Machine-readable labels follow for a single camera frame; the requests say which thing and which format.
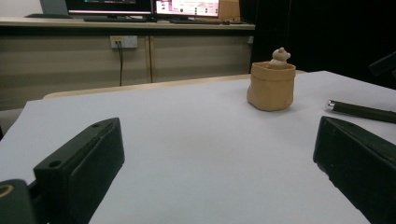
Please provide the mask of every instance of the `white wall socket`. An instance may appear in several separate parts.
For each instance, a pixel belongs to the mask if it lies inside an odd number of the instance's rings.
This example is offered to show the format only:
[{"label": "white wall socket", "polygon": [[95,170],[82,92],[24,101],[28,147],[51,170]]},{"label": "white wall socket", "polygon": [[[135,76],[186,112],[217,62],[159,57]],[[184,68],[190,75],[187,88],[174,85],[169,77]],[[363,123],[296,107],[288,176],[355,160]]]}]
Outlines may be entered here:
[{"label": "white wall socket", "polygon": [[111,35],[110,44],[111,48],[117,49],[117,41],[121,42],[123,49],[135,49],[137,48],[137,35]]}]

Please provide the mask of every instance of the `wall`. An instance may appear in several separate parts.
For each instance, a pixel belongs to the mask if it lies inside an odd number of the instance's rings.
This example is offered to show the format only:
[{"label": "wall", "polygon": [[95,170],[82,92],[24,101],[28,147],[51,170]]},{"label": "wall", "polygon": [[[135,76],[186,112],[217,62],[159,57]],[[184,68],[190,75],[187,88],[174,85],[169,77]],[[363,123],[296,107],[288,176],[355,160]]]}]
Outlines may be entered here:
[{"label": "wall", "polygon": [[1,0],[0,17],[24,17],[42,13],[39,0]]}]

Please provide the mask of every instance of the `monitor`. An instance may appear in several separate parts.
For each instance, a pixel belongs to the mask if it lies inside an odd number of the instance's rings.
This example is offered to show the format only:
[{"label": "monitor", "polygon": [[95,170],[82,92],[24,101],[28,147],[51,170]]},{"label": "monitor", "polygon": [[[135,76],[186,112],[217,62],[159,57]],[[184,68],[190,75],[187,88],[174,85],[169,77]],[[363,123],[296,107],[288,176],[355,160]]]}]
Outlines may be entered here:
[{"label": "monitor", "polygon": [[158,18],[218,18],[219,0],[153,0]]},{"label": "monitor", "polygon": [[82,16],[147,16],[151,0],[65,0],[69,15]]}]

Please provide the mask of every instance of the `toy figure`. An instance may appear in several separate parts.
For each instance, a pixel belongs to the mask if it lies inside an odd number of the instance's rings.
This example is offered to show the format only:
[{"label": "toy figure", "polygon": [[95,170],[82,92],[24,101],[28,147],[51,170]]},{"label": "toy figure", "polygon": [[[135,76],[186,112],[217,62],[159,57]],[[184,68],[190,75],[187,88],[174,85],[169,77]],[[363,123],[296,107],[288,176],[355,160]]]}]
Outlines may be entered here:
[{"label": "toy figure", "polygon": [[268,63],[268,68],[271,69],[285,69],[286,60],[290,58],[290,54],[284,48],[276,49],[273,53],[273,60]]}]

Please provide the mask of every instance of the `black cable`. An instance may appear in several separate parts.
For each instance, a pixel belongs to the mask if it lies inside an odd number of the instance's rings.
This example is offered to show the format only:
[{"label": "black cable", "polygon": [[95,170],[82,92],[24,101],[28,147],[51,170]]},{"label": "black cable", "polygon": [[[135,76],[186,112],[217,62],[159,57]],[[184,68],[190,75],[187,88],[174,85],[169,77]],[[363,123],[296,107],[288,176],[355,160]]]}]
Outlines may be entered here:
[{"label": "black cable", "polygon": [[123,67],[123,55],[122,55],[122,44],[120,41],[116,41],[117,48],[119,49],[120,55],[120,86],[122,86],[122,67]]}]

